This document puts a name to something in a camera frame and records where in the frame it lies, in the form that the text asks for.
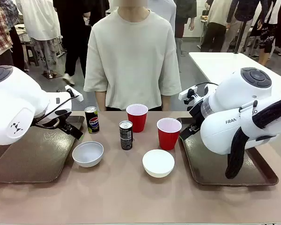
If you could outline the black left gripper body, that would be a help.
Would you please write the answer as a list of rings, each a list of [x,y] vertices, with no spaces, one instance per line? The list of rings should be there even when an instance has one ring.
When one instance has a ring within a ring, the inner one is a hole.
[[[72,130],[72,125],[66,121],[64,118],[58,118],[59,124],[57,128],[63,132],[70,132]]]

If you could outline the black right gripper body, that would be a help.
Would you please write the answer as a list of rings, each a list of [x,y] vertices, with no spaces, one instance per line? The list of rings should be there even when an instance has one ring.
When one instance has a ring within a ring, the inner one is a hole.
[[[188,107],[189,114],[194,119],[194,125],[197,128],[200,128],[202,122],[204,121],[204,116],[202,115],[202,112],[201,112],[201,105],[202,105],[202,103],[197,103],[194,106]]]

